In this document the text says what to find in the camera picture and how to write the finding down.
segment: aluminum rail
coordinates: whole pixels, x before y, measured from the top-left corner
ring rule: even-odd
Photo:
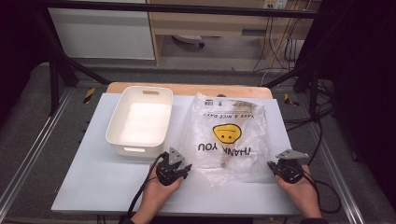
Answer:
[[[54,115],[48,118],[46,124],[38,135],[37,139],[33,143],[23,162],[21,163],[18,171],[13,176],[12,180],[8,184],[6,190],[0,198],[0,223],[2,223],[3,219],[6,217],[6,214],[17,197],[26,177],[29,175],[32,167],[35,164],[38,156],[44,145],[47,143],[47,140],[50,137],[52,130],[54,129],[56,123],[58,122],[60,116],[64,112],[64,109],[70,99],[71,94],[73,93],[74,88],[67,88],[64,92],[61,100],[60,106]]]
[[[185,6],[165,4],[138,4],[138,3],[114,3],[114,2],[88,2],[69,0],[35,0],[26,4],[36,7],[89,9],[89,10],[112,10],[112,11],[146,11],[146,12],[171,12],[192,14],[235,15],[253,17],[274,18],[300,18],[315,19],[318,16],[330,15],[318,13],[312,10],[284,10],[248,7],[208,7],[208,6]]]
[[[310,115],[308,109],[308,102],[306,101],[306,97],[302,96],[302,94],[303,93],[297,94],[297,97],[303,111],[309,117]],[[315,137],[318,139],[320,135],[318,124],[311,122],[311,128],[314,132]],[[327,171],[330,174],[330,178],[332,179],[334,188],[340,195],[349,222],[352,224],[363,224],[364,219],[361,215],[361,210],[356,205],[355,199],[353,198],[349,187],[347,186],[347,182],[341,174],[340,168],[338,168],[338,165],[332,156],[331,150],[329,149],[329,146],[327,145],[326,140],[323,137],[321,140],[319,151],[320,155],[322,156],[323,162],[327,168]]]

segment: hand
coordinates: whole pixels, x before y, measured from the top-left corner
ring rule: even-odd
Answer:
[[[155,164],[155,167],[148,179],[157,176],[157,166],[158,163]],[[183,177],[179,178],[169,186],[164,186],[158,178],[150,180],[143,191],[142,203],[140,204],[137,212],[131,218],[132,222],[135,224],[150,223],[155,215],[161,210],[166,200],[180,187],[182,182]]]
[[[303,170],[311,175],[307,165],[303,165]],[[294,205],[305,218],[321,217],[317,192],[308,180],[303,177],[299,182],[289,184],[277,175],[276,181],[289,194]]]

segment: clear plastic bag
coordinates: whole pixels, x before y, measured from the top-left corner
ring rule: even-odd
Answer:
[[[213,187],[229,180],[264,182],[272,173],[265,105],[198,93],[178,148]]]

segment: smiley face logo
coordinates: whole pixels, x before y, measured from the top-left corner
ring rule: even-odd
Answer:
[[[221,124],[213,127],[213,133],[225,144],[232,144],[238,140],[242,135],[242,130],[236,124]]]

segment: white plastic bin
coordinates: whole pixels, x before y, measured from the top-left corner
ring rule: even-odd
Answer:
[[[122,93],[106,132],[121,156],[156,158],[172,112],[173,93],[166,88],[132,86]]]

